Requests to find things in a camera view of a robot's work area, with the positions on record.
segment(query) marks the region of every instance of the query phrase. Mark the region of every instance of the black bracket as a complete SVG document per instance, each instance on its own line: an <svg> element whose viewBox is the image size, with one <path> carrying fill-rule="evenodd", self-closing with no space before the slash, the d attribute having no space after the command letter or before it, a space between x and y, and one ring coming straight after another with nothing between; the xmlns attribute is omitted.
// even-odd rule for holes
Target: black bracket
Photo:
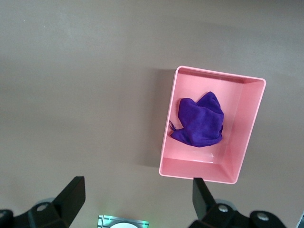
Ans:
<svg viewBox="0 0 304 228"><path fill-rule="evenodd" d="M86 200L85 178L74 177L50 203L40 203L22 215L0 210L0 228L68 228Z"/></svg>
<svg viewBox="0 0 304 228"><path fill-rule="evenodd" d="M270 212L252 211L248 218L227 204L217 204L202 178L193 180L192 201L199 220L189 228L286 228Z"/></svg>

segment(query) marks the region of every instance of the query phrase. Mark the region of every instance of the pink plastic bin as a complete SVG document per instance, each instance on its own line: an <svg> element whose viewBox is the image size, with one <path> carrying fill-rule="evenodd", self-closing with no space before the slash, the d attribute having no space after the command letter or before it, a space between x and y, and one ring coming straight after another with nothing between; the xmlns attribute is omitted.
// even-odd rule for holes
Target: pink plastic bin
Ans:
<svg viewBox="0 0 304 228"><path fill-rule="evenodd" d="M238 180L266 81L180 66L175 72L170 107L162 144L159 173L162 176L234 184ZM197 148L170 137L169 120L182 128L177 117L179 101L198 101L212 91L224 112L223 139L218 144Z"/></svg>

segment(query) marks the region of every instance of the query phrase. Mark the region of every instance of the purple towel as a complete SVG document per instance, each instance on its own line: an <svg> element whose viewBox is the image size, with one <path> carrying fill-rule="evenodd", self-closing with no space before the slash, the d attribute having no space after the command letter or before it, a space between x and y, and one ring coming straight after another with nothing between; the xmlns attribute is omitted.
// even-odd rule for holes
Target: purple towel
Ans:
<svg viewBox="0 0 304 228"><path fill-rule="evenodd" d="M222 140L224 113L214 93L208 92L197 103L190 98L181 99L178 118L184 128L175 129L170 122L172 138L196 147Z"/></svg>

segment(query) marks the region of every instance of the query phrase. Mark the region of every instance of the gray table surface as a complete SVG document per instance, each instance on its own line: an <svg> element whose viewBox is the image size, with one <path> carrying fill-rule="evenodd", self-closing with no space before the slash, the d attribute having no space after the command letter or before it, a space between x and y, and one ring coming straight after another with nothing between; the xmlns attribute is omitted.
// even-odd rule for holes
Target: gray table surface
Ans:
<svg viewBox="0 0 304 228"><path fill-rule="evenodd" d="M174 70L267 81L240 177L215 198L287 227L304 210L304 2L8 1L0 7L0 208L84 175L72 228L98 215L186 228L192 181L158 174Z"/></svg>

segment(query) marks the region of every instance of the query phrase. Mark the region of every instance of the microfiber cloth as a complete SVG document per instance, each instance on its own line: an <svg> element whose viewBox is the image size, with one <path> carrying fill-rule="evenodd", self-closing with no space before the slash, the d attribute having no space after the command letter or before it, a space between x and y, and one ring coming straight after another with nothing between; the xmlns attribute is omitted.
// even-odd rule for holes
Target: microfiber cloth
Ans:
<svg viewBox="0 0 304 228"><path fill-rule="evenodd" d="M190 98L180 101L178 118L184 128L173 130L171 137L190 146L204 147L222 140L224 113L213 92L206 93L197 103Z"/></svg>

